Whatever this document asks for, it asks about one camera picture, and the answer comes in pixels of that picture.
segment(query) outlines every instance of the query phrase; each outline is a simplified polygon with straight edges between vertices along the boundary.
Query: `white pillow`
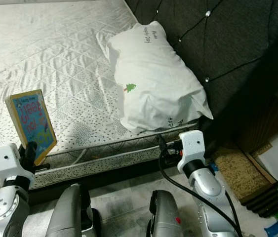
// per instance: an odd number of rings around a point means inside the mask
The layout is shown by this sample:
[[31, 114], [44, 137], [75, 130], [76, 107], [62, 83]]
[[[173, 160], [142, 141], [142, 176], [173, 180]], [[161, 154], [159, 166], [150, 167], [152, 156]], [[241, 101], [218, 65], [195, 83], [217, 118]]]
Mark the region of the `white pillow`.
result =
[[157, 21], [109, 39], [106, 54], [120, 84], [120, 121], [138, 134], [213, 119], [205, 91], [166, 40]]

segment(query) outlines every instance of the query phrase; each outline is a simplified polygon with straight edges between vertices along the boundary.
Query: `black cable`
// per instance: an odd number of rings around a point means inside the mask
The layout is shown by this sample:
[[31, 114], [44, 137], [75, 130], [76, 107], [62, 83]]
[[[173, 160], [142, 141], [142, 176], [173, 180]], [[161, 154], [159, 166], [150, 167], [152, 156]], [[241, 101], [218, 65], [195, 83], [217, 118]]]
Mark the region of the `black cable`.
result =
[[241, 227], [239, 226], [239, 221], [238, 221], [238, 216], [237, 216], [236, 209], [234, 208], [234, 205], [233, 205], [233, 203], [232, 203], [232, 200], [231, 200], [231, 198], [230, 198], [230, 195], [228, 194], [227, 191], [226, 191], [226, 197], [227, 197], [227, 199], [228, 199], [228, 201], [229, 201], [229, 204], [230, 204], [230, 206], [231, 206], [231, 210], [232, 210], [233, 216], [234, 216], [234, 221], [235, 221], [236, 225], [238, 226], [239, 230], [241, 230]]
[[230, 223], [230, 225], [235, 229], [236, 233], [238, 234], [238, 237], [242, 237], [242, 233], [240, 230], [240, 227], [237, 226], [223, 211], [221, 211], [218, 207], [216, 207], [215, 205], [213, 205], [211, 202], [209, 202], [208, 200], [206, 200], [205, 198], [203, 198], [202, 196], [200, 196], [199, 194], [193, 192], [192, 190], [186, 188], [185, 186], [177, 183], [176, 181], [174, 181], [173, 179], [171, 179], [163, 170], [162, 166], [161, 166], [161, 158], [163, 156], [164, 150], [161, 151], [160, 156], [159, 156], [159, 170], [162, 173], [162, 175], [164, 176], [165, 179], [167, 179], [170, 183], [172, 183], [173, 185], [179, 187], [180, 189], [188, 192], [189, 194], [193, 195], [194, 197], [196, 197], [197, 199], [199, 199], [200, 201], [204, 202], [206, 205], [208, 205], [209, 207], [211, 207], [213, 210], [215, 210], [217, 213], [219, 213], [224, 219], [226, 219], [226, 221], [228, 221]]

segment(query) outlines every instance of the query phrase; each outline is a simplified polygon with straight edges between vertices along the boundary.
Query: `blue object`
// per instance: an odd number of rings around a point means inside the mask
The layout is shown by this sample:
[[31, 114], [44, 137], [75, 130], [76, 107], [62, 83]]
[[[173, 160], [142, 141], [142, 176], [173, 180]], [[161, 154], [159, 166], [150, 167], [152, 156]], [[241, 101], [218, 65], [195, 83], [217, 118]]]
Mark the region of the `blue object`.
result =
[[215, 162], [211, 162], [209, 165], [212, 167], [212, 169], [214, 170], [214, 172], [219, 171], [218, 166], [216, 165]]
[[278, 235], [278, 221], [272, 226], [264, 229], [269, 237], [275, 237]]

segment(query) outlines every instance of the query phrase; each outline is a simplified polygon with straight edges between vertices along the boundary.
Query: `children's book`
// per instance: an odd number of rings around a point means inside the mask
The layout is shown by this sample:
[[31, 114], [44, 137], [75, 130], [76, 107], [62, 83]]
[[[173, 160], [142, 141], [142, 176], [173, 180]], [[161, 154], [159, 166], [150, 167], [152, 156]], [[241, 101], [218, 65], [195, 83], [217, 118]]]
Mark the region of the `children's book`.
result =
[[42, 91], [10, 95], [5, 102], [22, 146], [26, 148], [31, 141], [37, 143], [35, 164], [39, 165], [56, 144]]

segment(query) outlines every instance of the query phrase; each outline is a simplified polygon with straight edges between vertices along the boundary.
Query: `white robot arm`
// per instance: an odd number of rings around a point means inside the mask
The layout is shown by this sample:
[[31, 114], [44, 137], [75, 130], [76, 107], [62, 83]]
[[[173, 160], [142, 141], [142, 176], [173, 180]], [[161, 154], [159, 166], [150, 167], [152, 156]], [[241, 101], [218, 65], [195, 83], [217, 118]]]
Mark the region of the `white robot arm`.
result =
[[28, 144], [23, 167], [15, 144], [0, 147], [0, 237], [21, 237], [29, 214], [28, 189], [35, 181], [36, 148], [36, 143]]
[[[229, 195], [222, 182], [214, 176], [204, 163], [205, 148], [201, 131], [194, 130], [180, 134], [180, 142], [167, 146], [165, 140], [159, 136], [161, 155], [159, 168], [162, 175], [172, 184], [193, 195], [198, 205], [198, 222], [204, 237], [241, 237], [238, 219]], [[179, 152], [182, 158], [177, 168], [185, 173], [192, 191], [172, 180], [164, 172], [161, 161], [171, 159], [168, 149]], [[177, 222], [178, 209], [171, 193], [164, 190], [153, 192], [150, 212], [153, 217], [148, 233], [153, 237], [182, 236], [180, 221]]]
[[[199, 130], [180, 134], [183, 143], [183, 156], [177, 168], [185, 173], [193, 191], [222, 210], [231, 220], [235, 220], [222, 182], [204, 166], [204, 141]], [[204, 237], [234, 237], [234, 228], [219, 213], [207, 204], [194, 198], [198, 204], [198, 221]]]

